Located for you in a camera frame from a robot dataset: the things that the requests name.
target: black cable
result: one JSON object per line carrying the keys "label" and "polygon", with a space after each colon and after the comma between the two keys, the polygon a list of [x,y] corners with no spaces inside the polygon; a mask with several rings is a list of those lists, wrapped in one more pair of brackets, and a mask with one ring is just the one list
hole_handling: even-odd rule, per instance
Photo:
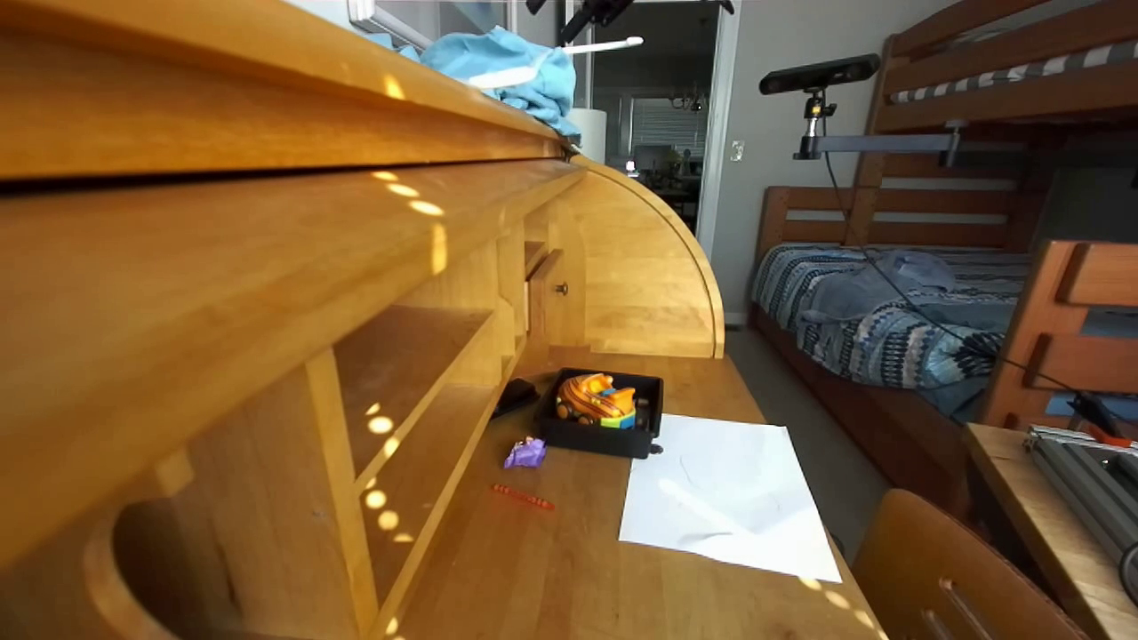
{"label": "black cable", "polygon": [[[823,107],[823,109],[825,109],[826,104],[827,104],[826,102],[826,91],[823,90],[822,91],[822,107]],[[826,133],[826,116],[825,116],[825,114],[823,114],[823,116],[822,116],[822,136],[823,137],[827,136],[827,133]],[[897,292],[897,295],[901,296],[901,300],[905,301],[905,304],[907,304],[908,307],[914,313],[916,313],[917,315],[920,315],[921,319],[923,319],[925,322],[929,322],[933,327],[937,327],[941,331],[945,331],[949,336],[953,336],[954,338],[960,340],[960,347],[962,348],[966,348],[966,350],[971,351],[972,353],[974,353],[976,355],[981,355],[981,356],[988,358],[989,360],[992,360],[992,361],[996,361],[996,362],[1004,362],[1006,364],[1011,364],[1012,367],[1015,367],[1016,369],[1021,369],[1021,370],[1023,370],[1025,372],[1034,374],[1036,376],[1038,376],[1038,377],[1047,380],[1048,383],[1052,383],[1053,385],[1062,387],[1066,392],[1070,392],[1070,393],[1080,393],[1080,389],[1077,389],[1073,386],[1071,386],[1071,385],[1069,385],[1069,384],[1066,384],[1066,383],[1064,383],[1062,380],[1056,380],[1055,378],[1048,376],[1047,374],[1042,374],[1040,371],[1032,371],[1025,364],[1020,364],[1019,362],[1016,362],[1014,360],[1011,360],[1008,358],[1005,358],[1005,356],[1000,355],[997,352],[988,351],[988,350],[981,348],[979,346],[968,344],[967,340],[965,340],[963,337],[960,337],[959,334],[953,331],[951,329],[949,329],[945,325],[941,325],[940,322],[938,322],[938,321],[933,320],[932,318],[929,318],[927,315],[925,315],[925,313],[923,311],[921,311],[921,307],[917,306],[916,303],[914,303],[912,300],[909,300],[909,296],[906,295],[905,292],[901,290],[900,287],[898,287],[897,285],[894,285],[893,281],[890,280],[888,276],[885,276],[885,272],[882,271],[880,266],[877,266],[877,261],[874,260],[869,255],[869,252],[867,252],[865,249],[865,245],[868,244],[868,239],[867,238],[863,238],[857,232],[857,229],[852,224],[853,214],[852,214],[852,212],[850,212],[849,210],[846,208],[846,203],[842,200],[842,190],[838,186],[838,179],[834,178],[834,167],[833,167],[833,165],[830,164],[830,151],[823,151],[823,157],[826,161],[826,172],[830,173],[830,183],[834,187],[834,196],[838,198],[838,207],[839,207],[838,211],[841,212],[842,218],[846,220],[846,228],[851,233],[853,233],[857,237],[858,246],[855,247],[855,248],[858,252],[860,252],[863,256],[865,256],[865,261],[869,264],[869,266],[873,268],[874,271],[877,272],[879,276],[881,276],[881,278],[890,286],[890,288],[892,288],[894,292]],[[1131,424],[1129,420],[1127,420],[1122,416],[1119,416],[1114,411],[1111,411],[1110,409],[1107,409],[1105,405],[1103,408],[1106,409],[1106,412],[1110,413],[1111,416],[1113,416],[1115,420],[1118,420],[1118,421],[1120,421],[1120,422],[1122,422],[1124,425],[1130,425],[1131,427],[1135,426],[1133,424]]]}
{"label": "black cable", "polygon": [[1127,592],[1130,601],[1138,607],[1138,586],[1135,586],[1135,583],[1130,582],[1127,576],[1127,568],[1133,565],[1135,558],[1138,558],[1138,541],[1127,547],[1127,550],[1122,552],[1122,558],[1119,559],[1119,582],[1122,583],[1122,590]]}

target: wooden bed frame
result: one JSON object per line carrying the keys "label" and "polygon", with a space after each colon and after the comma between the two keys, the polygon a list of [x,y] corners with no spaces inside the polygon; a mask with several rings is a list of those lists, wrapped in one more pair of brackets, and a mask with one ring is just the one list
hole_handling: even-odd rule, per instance
{"label": "wooden bed frame", "polygon": [[[1074,71],[915,102],[890,104],[889,96],[1064,52],[1138,38],[1138,3],[1105,0],[981,42],[938,51],[958,34],[1042,3],[1044,0],[963,0],[890,38],[877,77],[867,133],[941,129],[965,120],[965,140],[1016,141],[1029,150],[1061,148],[1072,133],[1102,129],[1138,110],[1138,85],[1123,79],[1138,61]],[[1048,120],[1071,120],[1056,125]],[[1016,124],[999,121],[1015,118]],[[1040,121],[1024,124],[1023,121]],[[766,191],[756,265],[781,243],[840,243],[857,246],[938,245],[1029,251],[1053,171],[1039,167],[943,169],[931,155],[861,154],[852,188],[770,187]],[[883,188],[888,178],[1004,179],[1008,191]],[[849,220],[794,216],[794,211],[846,210]],[[890,220],[879,220],[889,213]],[[907,214],[999,214],[997,224],[921,222]],[[1055,391],[1040,374],[1079,388],[1138,391],[1138,375],[1124,362],[1138,342],[1080,336],[1088,309],[1138,305],[1128,273],[1138,268],[1138,247],[1103,243],[1052,241],[1040,247],[1003,355],[1028,371],[998,364],[983,400],[981,421],[1004,427],[1065,425],[1045,415]],[[963,515],[967,497],[960,427],[916,393],[859,385],[824,370],[798,350],[794,337],[758,305],[750,326],[764,334],[802,377],[850,436],[898,486],[915,491],[950,512]]]}

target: wooden chair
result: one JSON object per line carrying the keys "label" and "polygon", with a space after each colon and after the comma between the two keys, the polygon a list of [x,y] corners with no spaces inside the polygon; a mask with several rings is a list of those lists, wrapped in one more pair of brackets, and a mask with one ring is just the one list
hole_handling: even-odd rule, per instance
{"label": "wooden chair", "polygon": [[853,576],[892,640],[1087,638],[999,553],[907,491],[885,495]]}

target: red crayon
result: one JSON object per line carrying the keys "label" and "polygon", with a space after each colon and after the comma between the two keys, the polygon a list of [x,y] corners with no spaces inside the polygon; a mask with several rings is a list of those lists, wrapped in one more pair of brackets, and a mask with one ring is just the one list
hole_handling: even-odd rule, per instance
{"label": "red crayon", "polygon": [[553,510],[553,503],[550,502],[549,500],[544,500],[542,498],[538,498],[536,495],[530,495],[528,493],[522,493],[517,489],[510,489],[504,484],[495,484],[490,489],[493,489],[498,493],[504,493],[511,498],[517,498],[518,500],[525,500],[526,502],[529,502],[535,507],[541,507],[542,509],[549,509],[551,511]]}

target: doorway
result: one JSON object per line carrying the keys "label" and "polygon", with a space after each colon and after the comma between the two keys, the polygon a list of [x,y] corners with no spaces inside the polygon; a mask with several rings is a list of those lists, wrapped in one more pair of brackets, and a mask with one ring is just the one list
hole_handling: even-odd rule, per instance
{"label": "doorway", "polygon": [[741,5],[638,0],[578,43],[643,46],[575,60],[575,106],[607,114],[604,164],[668,203],[709,256]]}

